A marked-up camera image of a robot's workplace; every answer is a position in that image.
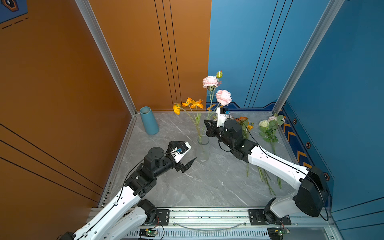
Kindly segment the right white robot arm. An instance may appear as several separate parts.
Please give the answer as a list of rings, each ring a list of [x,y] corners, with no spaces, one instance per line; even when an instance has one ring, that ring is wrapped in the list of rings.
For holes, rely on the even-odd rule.
[[[205,120],[204,124],[206,135],[225,144],[235,158],[272,173],[295,190],[290,195],[268,202],[263,210],[266,223],[274,225],[299,212],[316,218],[326,208],[330,190],[321,169],[299,166],[268,152],[258,143],[244,138],[242,127],[233,118],[225,120],[222,125],[213,120]]]

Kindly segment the pink peony flower stem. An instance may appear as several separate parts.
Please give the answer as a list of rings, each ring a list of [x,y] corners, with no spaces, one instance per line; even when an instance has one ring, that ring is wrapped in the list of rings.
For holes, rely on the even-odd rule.
[[[209,105],[207,106],[207,119],[211,119],[216,109],[219,107],[227,106],[232,101],[232,95],[227,90],[219,90],[218,87],[221,85],[221,78],[223,72],[218,71],[215,76],[207,76],[203,79],[203,88],[209,93]]]

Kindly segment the pink rose flower stem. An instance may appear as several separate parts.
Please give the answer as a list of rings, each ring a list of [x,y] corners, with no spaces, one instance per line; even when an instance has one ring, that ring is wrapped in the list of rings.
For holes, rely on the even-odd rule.
[[[282,126],[285,123],[285,116],[284,115],[273,115],[272,117],[268,118],[269,126]]]

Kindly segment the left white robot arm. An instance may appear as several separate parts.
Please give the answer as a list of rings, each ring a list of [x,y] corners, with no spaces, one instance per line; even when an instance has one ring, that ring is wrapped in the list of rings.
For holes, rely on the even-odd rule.
[[[156,207],[144,196],[155,187],[157,179],[171,169],[185,173],[193,164],[182,163],[192,149],[185,141],[169,142],[167,150],[151,148],[131,170],[115,197],[87,224],[75,233],[66,232],[61,240],[117,240],[144,222],[152,222]]]

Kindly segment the blue cylindrical vase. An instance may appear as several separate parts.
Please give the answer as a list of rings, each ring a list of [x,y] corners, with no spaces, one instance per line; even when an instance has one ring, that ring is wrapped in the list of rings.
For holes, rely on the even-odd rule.
[[[141,119],[148,135],[155,135],[159,132],[159,125],[150,107],[140,109]]]

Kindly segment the orange poppy flower stem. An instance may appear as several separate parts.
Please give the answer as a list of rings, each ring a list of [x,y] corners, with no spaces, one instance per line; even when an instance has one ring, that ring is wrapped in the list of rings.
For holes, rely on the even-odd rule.
[[[198,143],[203,143],[203,134],[200,129],[200,122],[202,120],[202,113],[199,110],[202,110],[204,105],[202,104],[202,100],[194,101],[192,98],[187,98],[185,102],[174,103],[173,105],[173,112],[176,115],[180,115],[181,112],[187,113],[189,118],[191,119],[192,123],[194,124],[197,135],[198,135]]]

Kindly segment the right circuit board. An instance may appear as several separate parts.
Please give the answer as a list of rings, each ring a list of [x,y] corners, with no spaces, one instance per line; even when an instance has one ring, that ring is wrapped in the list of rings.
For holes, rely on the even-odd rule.
[[[280,229],[267,229],[270,240],[283,240],[284,233]]]

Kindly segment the clear glass vase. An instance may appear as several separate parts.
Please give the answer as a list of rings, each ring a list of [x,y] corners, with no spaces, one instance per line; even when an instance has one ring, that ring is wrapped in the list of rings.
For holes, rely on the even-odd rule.
[[[210,139],[206,135],[202,135],[198,138],[197,148],[197,160],[200,162],[206,162],[210,158]]]

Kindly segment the orange rose flower stem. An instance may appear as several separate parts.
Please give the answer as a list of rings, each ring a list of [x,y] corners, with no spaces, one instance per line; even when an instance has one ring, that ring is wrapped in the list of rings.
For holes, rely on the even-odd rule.
[[[274,189],[273,189],[272,186],[270,185],[270,180],[271,180],[271,178],[269,177],[267,171],[264,170],[264,169],[261,168],[261,167],[257,167],[257,169],[258,169],[258,172],[259,172],[261,181],[267,185],[270,194],[273,195],[273,196],[276,196],[276,193],[275,193]]]

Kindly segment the red orange flower stem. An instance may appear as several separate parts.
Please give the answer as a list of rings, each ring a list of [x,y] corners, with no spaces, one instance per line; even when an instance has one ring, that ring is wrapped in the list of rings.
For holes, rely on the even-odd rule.
[[[250,131],[254,128],[254,124],[250,123],[247,117],[236,118],[236,121],[242,127],[243,137],[245,139],[248,139],[250,135]]]

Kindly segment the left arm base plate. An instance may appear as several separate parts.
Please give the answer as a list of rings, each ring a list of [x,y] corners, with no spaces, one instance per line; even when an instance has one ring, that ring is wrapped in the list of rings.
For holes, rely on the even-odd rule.
[[[145,226],[154,226],[160,224],[162,226],[168,226],[170,220],[170,210],[169,209],[156,209],[155,212],[147,215],[147,218],[144,222]]]

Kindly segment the aluminium front rail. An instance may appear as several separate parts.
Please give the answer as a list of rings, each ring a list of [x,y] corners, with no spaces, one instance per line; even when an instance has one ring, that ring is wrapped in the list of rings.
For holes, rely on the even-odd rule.
[[[341,240],[332,218],[313,218],[302,213],[289,215],[290,226],[252,226],[248,210],[252,207],[158,208],[169,209],[168,226],[140,225],[127,232],[121,240],[139,240],[140,229],[157,229],[155,240],[270,240],[267,229],[280,229],[284,240]]]

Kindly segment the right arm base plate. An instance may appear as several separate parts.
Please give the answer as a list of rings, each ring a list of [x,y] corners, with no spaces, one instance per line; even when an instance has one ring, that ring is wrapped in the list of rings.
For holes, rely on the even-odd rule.
[[[248,214],[252,226],[277,226],[280,224],[290,226],[292,224],[289,216],[278,218],[272,212],[265,212],[263,209],[249,209]]]

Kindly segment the right aluminium corner post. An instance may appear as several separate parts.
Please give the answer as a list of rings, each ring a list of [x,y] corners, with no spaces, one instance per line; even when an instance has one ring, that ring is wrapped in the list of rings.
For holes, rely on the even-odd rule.
[[[277,114],[283,108],[284,103],[287,101],[289,95],[303,74],[305,68],[310,62],[312,56],[323,40],[325,34],[327,33],[329,27],[331,26],[344,2],[344,0],[329,1],[309,41],[307,42],[305,49],[303,50],[297,64],[295,65],[290,77],[288,78],[278,100],[276,101],[276,104],[272,110],[273,114]]]

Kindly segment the white rose flower stem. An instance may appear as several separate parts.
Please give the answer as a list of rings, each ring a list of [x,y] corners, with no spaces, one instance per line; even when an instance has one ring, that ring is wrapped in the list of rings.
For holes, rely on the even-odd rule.
[[[276,148],[275,148],[275,143],[278,142],[278,137],[277,137],[277,128],[279,126],[269,126],[268,119],[263,120],[259,122],[259,129],[260,129],[260,135],[263,138],[263,140],[267,143],[271,144],[272,147],[272,153],[275,155],[276,154]]]

